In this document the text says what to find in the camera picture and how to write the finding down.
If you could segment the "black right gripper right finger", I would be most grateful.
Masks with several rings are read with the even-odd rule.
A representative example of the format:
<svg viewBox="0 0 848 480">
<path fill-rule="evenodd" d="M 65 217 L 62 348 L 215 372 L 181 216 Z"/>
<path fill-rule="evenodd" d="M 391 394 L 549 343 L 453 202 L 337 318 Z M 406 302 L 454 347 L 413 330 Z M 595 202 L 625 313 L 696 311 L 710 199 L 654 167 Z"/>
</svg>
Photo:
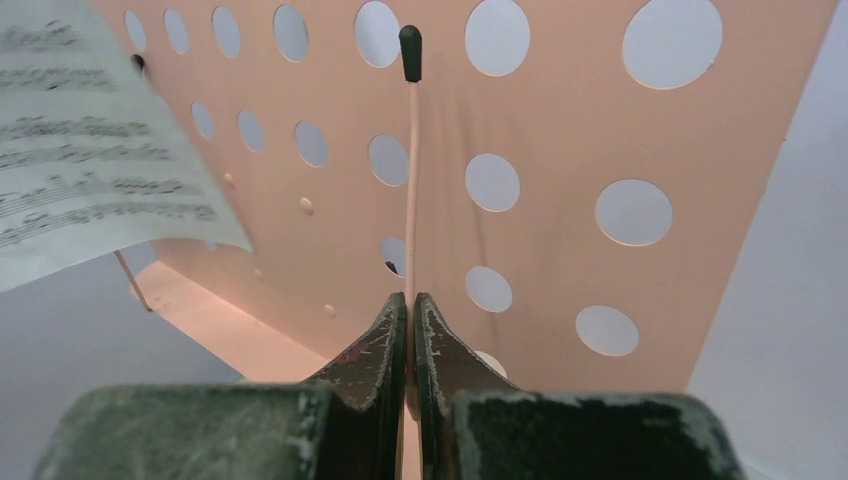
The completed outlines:
<svg viewBox="0 0 848 480">
<path fill-rule="evenodd" d="M 497 373 L 433 297 L 412 313 L 426 479 L 741 479 L 721 421 L 685 394 L 532 392 Z"/>
</svg>

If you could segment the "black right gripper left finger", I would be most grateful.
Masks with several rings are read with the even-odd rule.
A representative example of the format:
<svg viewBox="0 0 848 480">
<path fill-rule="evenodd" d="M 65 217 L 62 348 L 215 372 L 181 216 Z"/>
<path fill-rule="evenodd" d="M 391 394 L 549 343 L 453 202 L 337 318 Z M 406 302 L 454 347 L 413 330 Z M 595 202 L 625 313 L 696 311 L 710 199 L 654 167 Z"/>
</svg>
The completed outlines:
<svg viewBox="0 0 848 480">
<path fill-rule="evenodd" d="M 99 387 L 65 412 L 37 479 L 394 479 L 407 309 L 390 295 L 297 383 Z"/>
</svg>

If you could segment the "sheet music page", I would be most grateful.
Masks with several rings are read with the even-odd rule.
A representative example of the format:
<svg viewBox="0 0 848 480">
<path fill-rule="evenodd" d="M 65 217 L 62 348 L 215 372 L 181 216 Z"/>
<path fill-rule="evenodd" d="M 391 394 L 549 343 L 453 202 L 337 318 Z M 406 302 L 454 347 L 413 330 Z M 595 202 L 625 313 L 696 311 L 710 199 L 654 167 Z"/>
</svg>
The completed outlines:
<svg viewBox="0 0 848 480">
<path fill-rule="evenodd" d="M 1 5 L 1 287 L 141 242 L 251 242 L 144 68 L 85 1 Z"/>
</svg>

